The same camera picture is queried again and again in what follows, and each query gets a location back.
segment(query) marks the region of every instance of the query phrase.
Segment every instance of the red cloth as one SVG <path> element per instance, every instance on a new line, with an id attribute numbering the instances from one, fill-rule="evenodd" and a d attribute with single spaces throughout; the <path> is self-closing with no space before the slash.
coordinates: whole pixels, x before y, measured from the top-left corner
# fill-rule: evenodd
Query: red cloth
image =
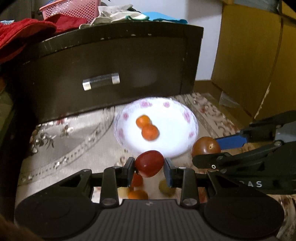
<path id="1" fill-rule="evenodd" d="M 27 44 L 42 41 L 56 34 L 78 28 L 87 23 L 85 18 L 57 14 L 39 21 L 23 19 L 9 25 L 0 23 L 0 64 L 13 59 Z"/>

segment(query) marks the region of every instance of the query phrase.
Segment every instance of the white wall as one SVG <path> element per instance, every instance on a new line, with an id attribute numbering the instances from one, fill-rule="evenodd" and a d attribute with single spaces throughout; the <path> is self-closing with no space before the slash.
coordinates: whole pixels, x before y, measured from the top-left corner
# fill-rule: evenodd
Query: white wall
<path id="1" fill-rule="evenodd" d="M 106 5 L 133 4 L 140 12 L 160 12 L 204 27 L 196 80 L 210 80 L 218 47 L 222 3 L 220 0 L 102 0 Z"/>

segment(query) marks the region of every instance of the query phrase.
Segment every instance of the floral tablecloth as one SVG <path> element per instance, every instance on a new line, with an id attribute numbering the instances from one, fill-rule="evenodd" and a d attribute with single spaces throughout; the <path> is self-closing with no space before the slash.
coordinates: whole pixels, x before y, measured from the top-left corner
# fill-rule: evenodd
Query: floral tablecloth
<path id="1" fill-rule="evenodd" d="M 198 93 L 178 95 L 172 99 L 186 105 L 195 114 L 199 122 L 199 137 L 217 138 L 238 131 L 223 113 Z M 15 205 L 82 169 L 89 168 L 96 173 L 103 172 L 110 166 L 123 166 L 128 157 L 134 156 L 117 143 L 113 133 L 114 118 L 123 107 L 124 105 L 105 108 L 38 125 L 32 133 L 28 157 L 22 163 Z M 253 145 L 246 144 L 229 152 L 238 154 L 253 148 Z M 190 167 L 198 172 L 191 160 L 191 154 L 187 152 L 172 161 L 175 166 Z M 142 189 L 148 193 L 149 199 L 168 198 L 158 189 L 162 179 L 164 175 L 161 171 L 154 177 L 144 178 Z M 170 198 L 180 200 L 180 194 L 181 190 L 177 188 L 176 194 Z M 97 187 L 92 201 L 99 202 L 99 197 L 100 187 Z M 295 240 L 296 214 L 293 197 L 276 195 L 273 198 L 281 203 L 286 214 L 278 237 L 285 241 Z"/>

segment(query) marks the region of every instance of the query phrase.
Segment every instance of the floral plate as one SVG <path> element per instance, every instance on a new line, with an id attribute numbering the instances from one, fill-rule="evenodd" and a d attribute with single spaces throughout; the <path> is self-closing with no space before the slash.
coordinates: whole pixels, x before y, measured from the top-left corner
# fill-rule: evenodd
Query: floral plate
<path id="1" fill-rule="evenodd" d="M 147 115 L 159 130 L 154 141 L 142 137 L 136 119 Z M 173 158 L 190 150 L 198 135 L 198 123 L 192 111 L 168 98 L 151 97 L 127 105 L 114 121 L 115 137 L 124 148 L 135 154 L 157 150 Z"/>

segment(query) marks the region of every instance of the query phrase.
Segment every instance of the plastic basket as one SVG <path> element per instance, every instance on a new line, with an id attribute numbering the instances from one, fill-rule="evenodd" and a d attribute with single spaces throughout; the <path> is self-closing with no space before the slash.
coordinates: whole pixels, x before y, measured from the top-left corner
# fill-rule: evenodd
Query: plastic basket
<path id="1" fill-rule="evenodd" d="M 86 18 L 90 23 L 99 15 L 98 6 L 101 0 L 56 0 L 48 3 L 39 10 L 44 19 L 61 13 L 71 17 Z"/>

